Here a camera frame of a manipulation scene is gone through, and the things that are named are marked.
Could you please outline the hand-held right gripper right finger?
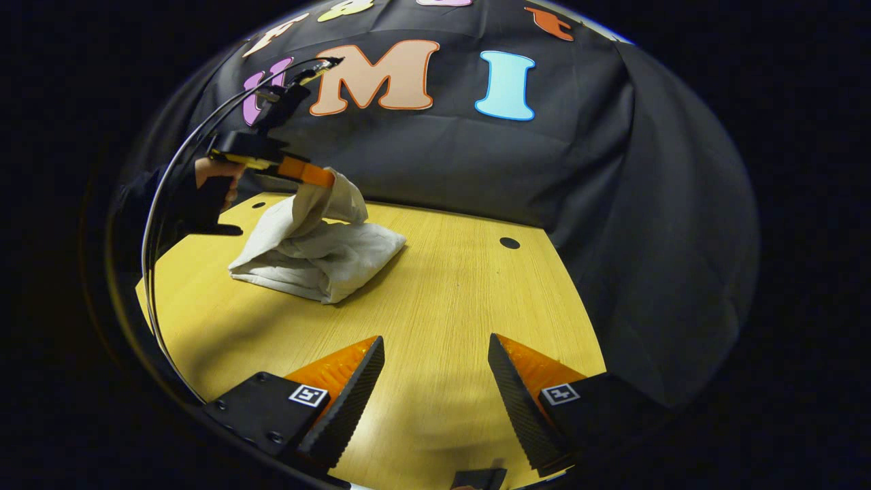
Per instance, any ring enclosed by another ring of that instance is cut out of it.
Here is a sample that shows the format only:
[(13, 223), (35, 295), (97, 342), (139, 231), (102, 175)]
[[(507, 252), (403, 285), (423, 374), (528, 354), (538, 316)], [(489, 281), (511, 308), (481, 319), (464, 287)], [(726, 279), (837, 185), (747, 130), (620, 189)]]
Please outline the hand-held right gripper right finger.
[(674, 416), (619, 376), (582, 375), (497, 333), (489, 337), (488, 362), (514, 434), (540, 476), (600, 466)]

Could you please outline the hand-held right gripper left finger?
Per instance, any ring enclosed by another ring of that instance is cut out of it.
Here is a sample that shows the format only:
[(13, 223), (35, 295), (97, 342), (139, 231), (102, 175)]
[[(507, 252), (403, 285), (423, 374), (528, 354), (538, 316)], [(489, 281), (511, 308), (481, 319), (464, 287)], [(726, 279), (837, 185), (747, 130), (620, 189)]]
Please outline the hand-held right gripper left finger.
[(327, 472), (345, 452), (384, 360), (383, 338), (370, 337), (286, 376), (256, 372), (203, 412), (284, 464)]

